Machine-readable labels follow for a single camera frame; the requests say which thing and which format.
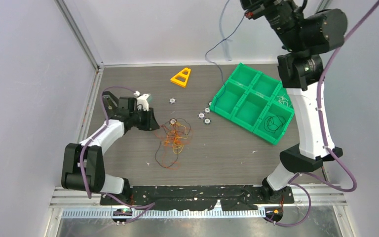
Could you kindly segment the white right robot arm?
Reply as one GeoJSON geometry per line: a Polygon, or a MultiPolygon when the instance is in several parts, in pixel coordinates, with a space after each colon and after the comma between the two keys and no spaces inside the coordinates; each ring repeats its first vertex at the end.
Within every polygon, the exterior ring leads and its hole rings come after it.
{"type": "Polygon", "coordinates": [[[243,0],[241,7],[249,20],[265,17],[287,51],[278,56],[277,68],[295,111],[300,142],[282,151],[279,165],[263,179],[261,194],[272,203],[296,175],[314,172],[343,155],[324,126],[321,54],[344,44],[347,16],[335,8],[305,17],[306,2],[299,6],[292,0],[243,0]]]}

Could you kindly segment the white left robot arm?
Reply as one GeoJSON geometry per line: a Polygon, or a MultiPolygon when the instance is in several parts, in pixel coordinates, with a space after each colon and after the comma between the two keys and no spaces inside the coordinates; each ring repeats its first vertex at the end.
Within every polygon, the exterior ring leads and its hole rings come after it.
{"type": "Polygon", "coordinates": [[[106,121],[87,139],[65,147],[62,187],[88,194],[110,193],[119,204],[127,204],[132,197],[129,181],[108,175],[103,155],[133,127],[142,131],[160,128],[154,117],[154,109],[149,106],[151,100],[151,94],[116,98],[105,92],[101,102],[106,121]]]}

